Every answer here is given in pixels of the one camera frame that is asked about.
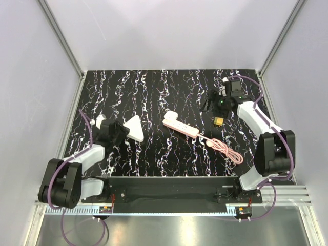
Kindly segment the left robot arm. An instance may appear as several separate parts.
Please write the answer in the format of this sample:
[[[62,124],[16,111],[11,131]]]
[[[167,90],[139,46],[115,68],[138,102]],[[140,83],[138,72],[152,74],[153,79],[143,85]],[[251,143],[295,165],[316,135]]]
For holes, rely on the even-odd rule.
[[[100,182],[92,194],[98,202],[104,203],[110,199],[111,191],[101,179],[83,181],[82,175],[105,158],[109,147],[124,141],[130,129],[117,120],[104,120],[93,126],[87,123],[87,128],[90,135],[87,147],[70,157],[49,160],[38,192],[39,202],[53,209],[72,209],[81,199],[83,183],[89,181]]]

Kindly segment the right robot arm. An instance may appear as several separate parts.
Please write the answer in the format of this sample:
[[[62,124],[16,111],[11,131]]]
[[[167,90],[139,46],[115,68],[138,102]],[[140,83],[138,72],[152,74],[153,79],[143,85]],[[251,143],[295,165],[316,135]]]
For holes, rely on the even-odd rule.
[[[244,94],[240,76],[225,77],[220,91],[210,90],[201,112],[211,112],[221,119],[234,114],[242,119],[257,137],[253,166],[238,177],[229,198],[245,203],[271,180],[287,181],[295,167],[296,137],[273,123],[258,106],[257,99]]]

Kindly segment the white triangular socket adapter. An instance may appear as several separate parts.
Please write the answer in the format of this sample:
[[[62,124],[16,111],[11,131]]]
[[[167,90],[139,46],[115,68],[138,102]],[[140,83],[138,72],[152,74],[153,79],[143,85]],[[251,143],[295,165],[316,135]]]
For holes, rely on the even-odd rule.
[[[141,120],[138,115],[133,116],[130,120],[124,123],[123,126],[129,129],[127,138],[137,142],[143,142],[144,133],[142,130]]]

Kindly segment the yellow USB charger plug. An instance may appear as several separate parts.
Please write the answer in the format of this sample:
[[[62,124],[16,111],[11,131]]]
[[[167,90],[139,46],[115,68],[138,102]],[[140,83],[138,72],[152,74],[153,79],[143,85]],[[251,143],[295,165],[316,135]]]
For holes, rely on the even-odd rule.
[[[215,117],[213,120],[213,125],[217,126],[217,127],[222,127],[224,124],[224,119],[220,118],[220,117]]]

